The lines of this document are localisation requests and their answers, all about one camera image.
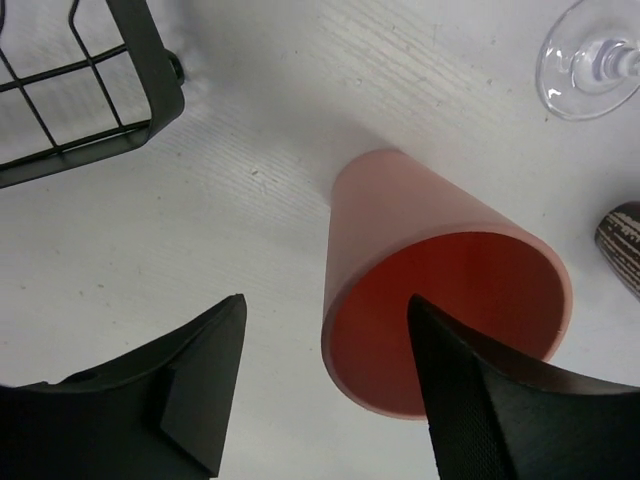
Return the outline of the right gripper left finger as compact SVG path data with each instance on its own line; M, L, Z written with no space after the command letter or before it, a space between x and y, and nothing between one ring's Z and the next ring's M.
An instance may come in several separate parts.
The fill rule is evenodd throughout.
M2 478L218 477L245 328L236 294L57 384L2 387Z

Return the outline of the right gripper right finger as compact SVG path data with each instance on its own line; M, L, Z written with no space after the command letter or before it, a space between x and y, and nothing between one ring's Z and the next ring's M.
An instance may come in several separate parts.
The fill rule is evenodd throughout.
M537 360L419 295L407 321L440 478L638 478L637 387Z

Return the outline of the pink plastic cup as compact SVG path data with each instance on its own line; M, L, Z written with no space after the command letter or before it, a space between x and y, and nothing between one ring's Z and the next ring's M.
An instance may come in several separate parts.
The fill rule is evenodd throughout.
M573 293L543 240L397 150L353 159L330 195L321 333L336 387L380 415L425 415L407 324L413 296L547 360Z

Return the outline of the clear champagne flute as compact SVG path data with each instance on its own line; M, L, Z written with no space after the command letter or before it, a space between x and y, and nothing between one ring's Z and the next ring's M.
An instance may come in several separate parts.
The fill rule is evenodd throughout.
M574 3L547 34L536 63L543 105L569 121L599 118L639 91L639 2Z

